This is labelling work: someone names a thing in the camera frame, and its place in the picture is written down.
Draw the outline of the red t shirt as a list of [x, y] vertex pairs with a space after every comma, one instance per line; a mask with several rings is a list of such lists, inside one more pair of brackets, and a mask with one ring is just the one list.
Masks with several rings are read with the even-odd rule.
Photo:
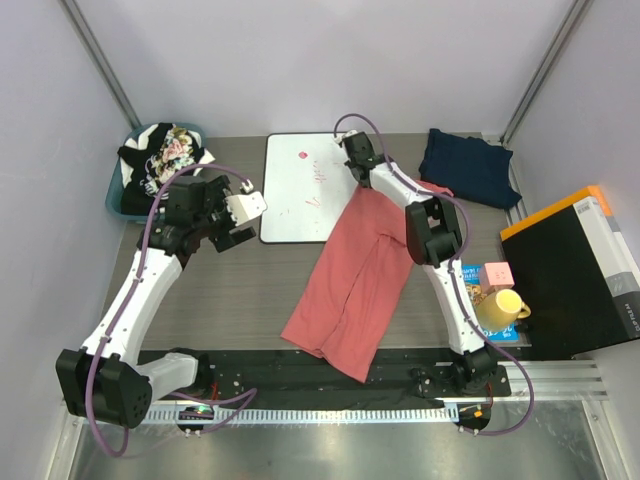
[[413, 266], [404, 210], [356, 188], [281, 338], [365, 382]]

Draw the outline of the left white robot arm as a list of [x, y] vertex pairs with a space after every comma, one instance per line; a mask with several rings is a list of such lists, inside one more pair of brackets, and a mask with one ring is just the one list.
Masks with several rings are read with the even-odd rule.
[[68, 411], [78, 417], [137, 427], [151, 404], [175, 391], [193, 399], [210, 393], [213, 373], [204, 353], [174, 348], [144, 365], [146, 332], [168, 290], [202, 240], [224, 252], [254, 237], [250, 221], [267, 206], [249, 183], [232, 193], [227, 176], [177, 178], [137, 244], [133, 264], [107, 313], [77, 350], [65, 349], [55, 370]]

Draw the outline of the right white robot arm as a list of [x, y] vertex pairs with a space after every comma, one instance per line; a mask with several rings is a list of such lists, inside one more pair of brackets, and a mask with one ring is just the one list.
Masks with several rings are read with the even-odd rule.
[[460, 395], [483, 392], [497, 372], [497, 360], [466, 290], [460, 259], [464, 242], [454, 200], [419, 185], [386, 155], [376, 153], [364, 132], [336, 134], [334, 142], [346, 153], [345, 166], [360, 186], [404, 211], [409, 256], [432, 282], [444, 315], [453, 386]]

